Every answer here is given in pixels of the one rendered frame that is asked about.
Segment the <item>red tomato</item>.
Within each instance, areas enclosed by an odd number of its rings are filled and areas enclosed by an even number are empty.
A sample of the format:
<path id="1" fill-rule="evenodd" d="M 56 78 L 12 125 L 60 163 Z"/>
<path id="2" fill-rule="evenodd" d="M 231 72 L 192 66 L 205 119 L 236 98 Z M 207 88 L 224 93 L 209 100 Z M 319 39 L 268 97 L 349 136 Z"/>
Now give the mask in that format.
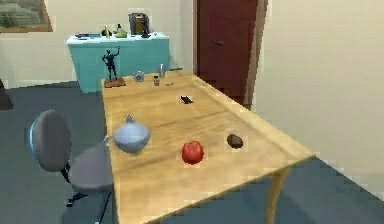
<path id="1" fill-rule="evenodd" d="M 185 163 L 194 165 L 204 156 L 204 149 L 198 141 L 187 142 L 182 147 L 182 159 Z"/>

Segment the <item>light wooden table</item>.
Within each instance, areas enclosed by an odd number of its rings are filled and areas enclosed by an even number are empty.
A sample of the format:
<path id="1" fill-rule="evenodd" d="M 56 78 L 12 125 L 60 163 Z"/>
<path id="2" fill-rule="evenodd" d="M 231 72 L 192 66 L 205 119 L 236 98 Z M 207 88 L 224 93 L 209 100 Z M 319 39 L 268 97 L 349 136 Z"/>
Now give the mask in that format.
<path id="1" fill-rule="evenodd" d="M 199 77 L 171 71 L 155 86 L 152 75 L 102 91 L 107 131 L 131 115 L 150 130 L 138 154 L 109 147 L 119 224 L 153 224 L 188 207 L 257 181 L 272 179 L 265 224 L 275 224 L 277 200 L 290 171 L 312 151 L 231 100 Z M 180 96 L 194 103 L 183 104 Z M 231 148 L 227 136 L 243 140 Z M 203 159 L 182 159 L 185 143 L 198 141 Z"/>

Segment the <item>dark brown potato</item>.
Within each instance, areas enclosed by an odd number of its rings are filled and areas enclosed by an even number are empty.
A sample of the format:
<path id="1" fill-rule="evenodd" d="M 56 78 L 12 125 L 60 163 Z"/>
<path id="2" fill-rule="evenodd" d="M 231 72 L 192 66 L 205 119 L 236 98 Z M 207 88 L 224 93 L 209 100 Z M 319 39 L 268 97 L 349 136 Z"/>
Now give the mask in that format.
<path id="1" fill-rule="evenodd" d="M 229 134 L 227 136 L 227 143 L 233 149 L 239 149 L 243 146 L 243 140 L 235 134 Z"/>

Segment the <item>grey round kettle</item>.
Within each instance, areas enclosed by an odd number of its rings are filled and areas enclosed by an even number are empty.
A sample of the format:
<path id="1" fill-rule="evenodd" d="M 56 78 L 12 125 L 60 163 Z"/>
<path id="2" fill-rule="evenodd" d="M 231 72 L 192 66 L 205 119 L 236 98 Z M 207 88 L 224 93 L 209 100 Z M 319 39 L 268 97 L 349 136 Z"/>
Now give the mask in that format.
<path id="1" fill-rule="evenodd" d="M 131 115 L 127 115 L 125 123 L 113 133 L 115 145 L 126 153 L 140 152 L 147 145 L 149 139 L 149 128 L 136 122 Z"/>

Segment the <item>dark red room door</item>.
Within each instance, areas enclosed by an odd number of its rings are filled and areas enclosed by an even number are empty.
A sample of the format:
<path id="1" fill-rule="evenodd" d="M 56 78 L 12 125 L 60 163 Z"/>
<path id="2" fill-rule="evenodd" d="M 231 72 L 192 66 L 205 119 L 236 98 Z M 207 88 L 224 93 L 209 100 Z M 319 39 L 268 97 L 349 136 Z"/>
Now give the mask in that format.
<path id="1" fill-rule="evenodd" d="M 197 0 L 198 76 L 239 104 L 245 98 L 257 5 L 258 0 Z"/>

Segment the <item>turquoise cabinet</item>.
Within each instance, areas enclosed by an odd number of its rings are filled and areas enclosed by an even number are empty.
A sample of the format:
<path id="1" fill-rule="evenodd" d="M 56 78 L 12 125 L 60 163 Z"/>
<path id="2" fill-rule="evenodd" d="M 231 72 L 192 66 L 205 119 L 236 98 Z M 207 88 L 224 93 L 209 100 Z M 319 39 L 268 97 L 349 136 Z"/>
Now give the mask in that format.
<path id="1" fill-rule="evenodd" d="M 116 72 L 119 76 L 132 75 L 136 71 L 156 73 L 163 64 L 170 68 L 169 37 L 152 33 L 149 38 L 128 35 L 126 38 L 105 36 L 77 38 L 71 36 L 66 42 L 80 89 L 84 93 L 101 90 L 101 80 L 109 75 L 102 57 L 110 50 L 113 54 Z"/>

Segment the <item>black figure statue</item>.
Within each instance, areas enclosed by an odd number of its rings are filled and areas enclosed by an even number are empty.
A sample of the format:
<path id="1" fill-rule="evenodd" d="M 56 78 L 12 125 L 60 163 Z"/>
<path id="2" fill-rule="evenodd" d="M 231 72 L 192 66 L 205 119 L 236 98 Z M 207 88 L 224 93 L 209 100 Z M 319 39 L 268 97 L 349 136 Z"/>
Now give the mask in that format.
<path id="1" fill-rule="evenodd" d="M 121 87 L 125 86 L 125 80 L 119 77 L 116 72 L 116 65 L 114 59 L 120 54 L 120 48 L 117 48 L 116 53 L 112 53 L 110 49 L 106 51 L 106 54 L 102 57 L 102 61 L 107 67 L 108 78 L 104 80 L 105 88 Z"/>

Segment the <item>black coffee machine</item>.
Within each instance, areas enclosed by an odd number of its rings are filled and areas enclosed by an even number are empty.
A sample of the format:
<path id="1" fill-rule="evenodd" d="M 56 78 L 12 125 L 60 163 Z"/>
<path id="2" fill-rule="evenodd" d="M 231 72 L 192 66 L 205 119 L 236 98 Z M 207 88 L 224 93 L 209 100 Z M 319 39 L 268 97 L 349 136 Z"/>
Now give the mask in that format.
<path id="1" fill-rule="evenodd" d="M 149 38 L 149 18 L 144 13 L 131 13 L 128 15 L 130 23 L 130 33 L 140 35 L 142 38 Z"/>

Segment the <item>grey office chair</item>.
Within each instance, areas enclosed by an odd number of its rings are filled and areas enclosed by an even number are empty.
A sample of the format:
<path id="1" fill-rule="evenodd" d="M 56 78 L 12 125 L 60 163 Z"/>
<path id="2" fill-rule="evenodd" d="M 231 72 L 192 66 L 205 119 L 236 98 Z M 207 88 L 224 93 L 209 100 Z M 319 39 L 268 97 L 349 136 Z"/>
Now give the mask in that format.
<path id="1" fill-rule="evenodd" d="M 113 193 L 110 153 L 104 142 L 85 149 L 70 160 L 71 133 L 65 119 L 55 110 L 42 112 L 29 130 L 30 149 L 40 166 L 48 172 L 60 172 L 75 195 L 67 207 L 90 195 L 102 195 L 103 202 L 94 224 L 102 224 Z"/>

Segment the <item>framed wall picture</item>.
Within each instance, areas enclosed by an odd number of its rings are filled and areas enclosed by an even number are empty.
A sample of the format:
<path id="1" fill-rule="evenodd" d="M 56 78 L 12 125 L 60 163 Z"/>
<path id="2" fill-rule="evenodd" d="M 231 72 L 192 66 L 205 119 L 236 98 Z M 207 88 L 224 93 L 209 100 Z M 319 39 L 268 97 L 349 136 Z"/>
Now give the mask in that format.
<path id="1" fill-rule="evenodd" d="M 0 0 L 0 33 L 52 32 L 46 0 Z"/>

